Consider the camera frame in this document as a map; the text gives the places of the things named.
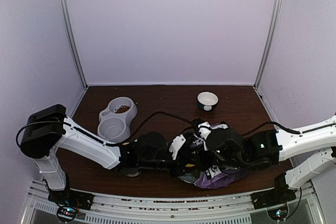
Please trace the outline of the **purple pet food bag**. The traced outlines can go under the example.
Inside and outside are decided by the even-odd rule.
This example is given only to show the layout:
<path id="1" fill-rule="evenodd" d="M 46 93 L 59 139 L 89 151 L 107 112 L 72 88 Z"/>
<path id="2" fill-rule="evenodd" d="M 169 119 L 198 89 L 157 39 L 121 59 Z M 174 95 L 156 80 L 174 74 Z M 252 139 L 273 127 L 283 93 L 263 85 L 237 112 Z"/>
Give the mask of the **purple pet food bag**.
<path id="1" fill-rule="evenodd" d="M 213 129 L 211 132 L 216 129 L 230 129 L 225 123 L 210 126 Z M 196 137 L 191 147 L 200 147 L 205 154 L 212 155 L 206 145 L 206 140 Z M 198 188 L 219 189 L 245 178 L 248 174 L 249 172 L 246 169 L 234 168 L 228 164 L 225 165 L 224 161 L 216 157 L 215 160 L 211 161 L 209 165 L 206 165 L 203 170 L 194 168 L 192 172 L 180 176 L 179 179 L 185 183 L 193 184 Z"/>

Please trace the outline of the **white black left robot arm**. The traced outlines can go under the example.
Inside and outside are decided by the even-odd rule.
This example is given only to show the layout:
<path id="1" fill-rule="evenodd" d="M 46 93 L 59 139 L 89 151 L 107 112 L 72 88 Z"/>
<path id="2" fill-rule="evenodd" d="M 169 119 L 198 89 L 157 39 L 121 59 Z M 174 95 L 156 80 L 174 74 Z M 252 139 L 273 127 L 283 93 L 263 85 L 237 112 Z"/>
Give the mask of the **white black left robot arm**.
<path id="1" fill-rule="evenodd" d="M 163 170 L 179 177 L 196 166 L 193 152 L 178 147 L 186 144 L 183 135 L 170 143 L 158 132 L 143 134 L 136 140 L 109 142 L 77 124 L 61 104 L 30 115 L 15 141 L 20 151 L 35 162 L 48 189 L 64 205 L 71 205 L 76 197 L 57 158 L 60 148 L 128 177 L 136 177 L 143 170 Z"/>

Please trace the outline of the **right arm base board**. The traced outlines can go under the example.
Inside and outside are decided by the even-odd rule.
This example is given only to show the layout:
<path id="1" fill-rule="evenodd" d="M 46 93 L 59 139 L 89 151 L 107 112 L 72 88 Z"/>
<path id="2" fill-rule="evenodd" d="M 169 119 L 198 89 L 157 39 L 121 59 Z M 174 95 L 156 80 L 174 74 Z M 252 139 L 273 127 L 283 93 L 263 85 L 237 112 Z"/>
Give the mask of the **right arm base board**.
<path id="1" fill-rule="evenodd" d="M 296 192 L 270 189 L 252 193 L 250 197 L 255 210 L 265 208 L 271 220 L 280 222 L 289 217 L 288 202 L 296 199 Z"/>

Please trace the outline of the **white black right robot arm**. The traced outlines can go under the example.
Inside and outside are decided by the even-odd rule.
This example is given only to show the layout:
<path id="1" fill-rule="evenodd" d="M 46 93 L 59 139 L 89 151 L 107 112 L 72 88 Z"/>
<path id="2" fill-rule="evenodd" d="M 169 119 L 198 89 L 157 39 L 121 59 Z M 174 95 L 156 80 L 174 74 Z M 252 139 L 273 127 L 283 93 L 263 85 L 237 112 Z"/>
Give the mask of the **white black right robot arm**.
<path id="1" fill-rule="evenodd" d="M 205 146 L 219 159 L 233 154 L 240 166 L 256 170 L 314 151 L 299 166 L 275 179 L 269 199 L 279 204 L 289 192 L 298 190 L 306 181 L 335 164 L 335 116 L 294 130 L 278 125 L 276 130 L 252 130 L 240 135 L 231 127 L 213 129 L 206 134 Z"/>

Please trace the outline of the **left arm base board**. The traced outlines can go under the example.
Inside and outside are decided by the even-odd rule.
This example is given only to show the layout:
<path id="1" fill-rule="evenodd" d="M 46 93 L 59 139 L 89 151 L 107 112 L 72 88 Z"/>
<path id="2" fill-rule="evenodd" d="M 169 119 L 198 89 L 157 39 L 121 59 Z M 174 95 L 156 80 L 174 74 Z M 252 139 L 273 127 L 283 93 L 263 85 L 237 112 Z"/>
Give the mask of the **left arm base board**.
<path id="1" fill-rule="evenodd" d="M 94 195 L 76 190 L 53 191 L 48 195 L 48 200 L 54 202 L 58 208 L 57 218 L 62 222 L 71 222 L 79 214 L 79 210 L 90 210 Z"/>

